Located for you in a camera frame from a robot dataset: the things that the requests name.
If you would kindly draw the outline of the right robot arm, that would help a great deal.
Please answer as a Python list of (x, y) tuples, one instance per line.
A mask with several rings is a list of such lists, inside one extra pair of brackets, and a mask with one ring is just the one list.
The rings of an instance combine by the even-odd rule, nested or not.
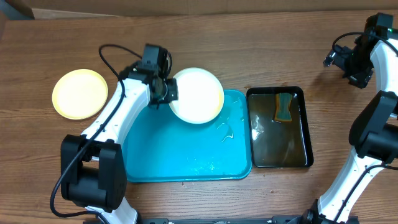
[(348, 223), (366, 186), (397, 159), (397, 126), (387, 122), (397, 117), (397, 29), (368, 25), (355, 34), (353, 49), (333, 43), (323, 64), (342, 69), (358, 88), (374, 77), (376, 95), (351, 126), (350, 154), (331, 187), (292, 223)]

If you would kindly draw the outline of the green yellow sponge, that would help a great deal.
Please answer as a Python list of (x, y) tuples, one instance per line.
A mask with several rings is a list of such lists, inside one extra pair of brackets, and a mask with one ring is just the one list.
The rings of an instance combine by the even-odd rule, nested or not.
[(291, 122), (290, 105), (292, 95), (290, 93), (278, 93), (275, 96), (275, 113), (273, 120), (276, 122)]

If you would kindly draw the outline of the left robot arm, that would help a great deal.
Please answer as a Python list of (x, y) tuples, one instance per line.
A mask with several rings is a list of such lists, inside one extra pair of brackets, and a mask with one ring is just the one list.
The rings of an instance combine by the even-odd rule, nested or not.
[(137, 223), (125, 198), (127, 174), (122, 144), (139, 113), (149, 105), (177, 99), (169, 79), (172, 59), (139, 60), (118, 73), (114, 95), (95, 122), (61, 144), (61, 176), (54, 189), (100, 223)]

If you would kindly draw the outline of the white plate with stain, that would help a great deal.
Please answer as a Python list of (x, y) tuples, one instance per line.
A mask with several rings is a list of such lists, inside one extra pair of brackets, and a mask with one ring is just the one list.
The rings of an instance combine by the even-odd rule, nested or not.
[(202, 68), (186, 68), (174, 75), (178, 99), (169, 103), (181, 120), (204, 124), (215, 119), (224, 104), (224, 89), (220, 81)]

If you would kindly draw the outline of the yellow plate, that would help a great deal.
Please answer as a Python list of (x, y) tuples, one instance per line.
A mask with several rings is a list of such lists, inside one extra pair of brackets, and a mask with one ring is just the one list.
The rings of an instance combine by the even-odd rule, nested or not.
[(108, 97), (108, 85), (97, 72), (78, 69), (65, 74), (54, 86), (52, 104), (61, 116), (86, 119), (104, 106)]

